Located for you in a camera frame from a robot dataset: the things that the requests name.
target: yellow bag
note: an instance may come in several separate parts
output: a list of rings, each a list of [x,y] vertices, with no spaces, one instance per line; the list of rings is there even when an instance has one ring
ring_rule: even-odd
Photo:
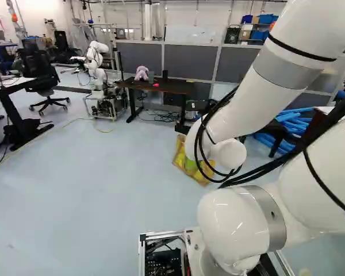
[[[198,170],[196,161],[192,161],[188,157],[186,157],[184,145],[185,135],[178,134],[177,152],[172,163],[178,168],[180,168],[186,175],[195,179],[202,186],[207,186],[210,183],[210,181],[206,179]],[[214,167],[216,164],[213,160],[208,160],[208,162],[212,167]],[[207,164],[204,161],[201,161],[201,168],[208,177],[213,177],[214,172],[207,166]]]

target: blue bin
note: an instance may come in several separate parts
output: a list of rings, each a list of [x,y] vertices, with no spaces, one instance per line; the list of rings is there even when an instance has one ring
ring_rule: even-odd
[[[259,30],[254,30],[252,31],[251,33],[251,39],[259,39],[259,40],[262,40],[263,39],[263,35],[264,35],[264,32],[261,32]]]
[[[273,14],[260,14],[259,15],[259,23],[271,24],[273,22],[273,18],[274,18]]]
[[[243,16],[241,18],[241,23],[244,24],[244,23],[252,23],[252,19],[253,19],[253,16],[251,16],[250,14],[246,15],[246,16]]]
[[[270,34],[270,32],[268,30],[264,32],[263,41],[265,41],[268,38],[269,34]]]

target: chair base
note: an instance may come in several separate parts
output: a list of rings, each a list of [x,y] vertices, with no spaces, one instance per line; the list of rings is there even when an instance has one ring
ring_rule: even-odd
[[[37,104],[34,105],[30,105],[29,106],[29,110],[30,111],[34,111],[35,110],[35,106],[41,106],[42,108],[39,110],[39,115],[43,116],[43,111],[49,106],[49,105],[58,105],[58,106],[62,106],[63,109],[68,110],[68,107],[60,102],[62,101],[66,101],[67,103],[70,103],[70,99],[69,98],[50,98],[50,96],[47,96],[47,99],[45,101],[39,102]]]

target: yellow cable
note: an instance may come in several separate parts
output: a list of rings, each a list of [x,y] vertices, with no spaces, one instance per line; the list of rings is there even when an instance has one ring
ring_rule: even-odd
[[[55,132],[67,127],[68,125],[72,124],[73,122],[75,121],[78,121],[78,120],[85,120],[85,121],[93,121],[95,119],[90,119],[90,118],[76,118],[74,120],[71,120],[70,122],[66,123],[66,125],[63,125],[61,128],[58,128],[58,129],[54,129],[53,131],[50,131],[50,132],[45,132],[43,133],[42,135],[40,136],[37,136],[36,138],[34,138],[33,140],[29,141],[28,143],[24,144],[22,147],[20,147],[19,149],[17,149],[16,151],[13,151],[11,152],[10,154],[6,155],[5,158],[1,161],[0,163],[0,166],[2,165],[2,163],[4,163],[5,161],[7,161],[11,156],[13,156],[14,154],[17,154],[18,152],[20,152],[23,148],[27,147],[28,145],[32,144],[33,142],[35,141],[39,141],[43,138],[45,138],[47,135],[50,135],[50,134],[54,134]],[[109,130],[109,131],[102,131],[100,129],[97,129],[95,127],[95,124],[94,124],[94,129],[101,132],[101,133],[110,133],[111,131],[113,131],[113,129]]]
[[[99,131],[99,132],[101,132],[101,133],[110,133],[111,131],[113,131],[113,129],[110,129],[109,131],[103,131],[103,130],[101,130],[101,129],[98,129],[98,128],[96,127],[96,125],[97,125],[97,120],[94,120],[93,128],[94,128],[96,131]]]

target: table leg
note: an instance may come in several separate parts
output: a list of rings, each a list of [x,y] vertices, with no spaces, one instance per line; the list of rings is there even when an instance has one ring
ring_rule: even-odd
[[[135,104],[135,96],[134,96],[134,89],[129,88],[128,89],[129,92],[129,105],[131,106],[131,115],[129,116],[129,118],[126,120],[127,123],[130,123],[131,121],[134,120],[135,117],[138,116],[138,114],[143,110],[143,106],[139,107],[136,110],[136,104]]]
[[[54,127],[53,124],[48,124],[41,129],[27,128],[24,124],[23,119],[19,115],[18,110],[14,106],[14,103],[11,101],[9,95],[3,95],[0,97],[1,104],[4,107],[8,118],[11,120],[11,123],[16,129],[16,135],[18,136],[18,141],[10,147],[10,150],[15,151],[36,138],[38,135],[41,135],[45,131]]]
[[[23,140],[26,140],[29,138],[29,133],[25,129],[23,125],[23,120],[21,116],[19,115],[18,110],[14,106],[14,103],[11,101],[9,95],[3,95],[0,97],[0,101],[2,103],[2,106],[4,107],[7,116],[13,123],[14,127],[16,128],[17,132],[22,136]]]
[[[182,94],[182,111],[180,115],[180,124],[184,125],[185,122],[185,106],[186,106],[186,95]]]
[[[179,133],[183,133],[185,135],[188,134],[190,127],[185,126],[185,106],[186,106],[186,95],[182,94],[182,103],[181,103],[181,114],[180,114],[180,122],[175,125],[175,131]]]

